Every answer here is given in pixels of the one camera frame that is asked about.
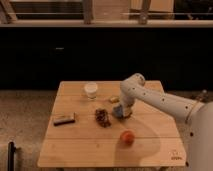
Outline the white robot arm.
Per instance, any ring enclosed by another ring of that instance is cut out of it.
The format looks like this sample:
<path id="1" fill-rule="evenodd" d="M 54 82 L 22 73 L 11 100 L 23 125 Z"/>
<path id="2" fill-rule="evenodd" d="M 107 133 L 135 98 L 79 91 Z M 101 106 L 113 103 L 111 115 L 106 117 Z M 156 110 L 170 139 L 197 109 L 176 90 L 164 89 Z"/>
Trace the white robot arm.
<path id="1" fill-rule="evenodd" d="M 120 83 L 121 106 L 131 108 L 141 100 L 190 125 L 186 171 L 213 171 L 213 102 L 204 103 L 145 87 L 142 74 L 136 73 Z"/>

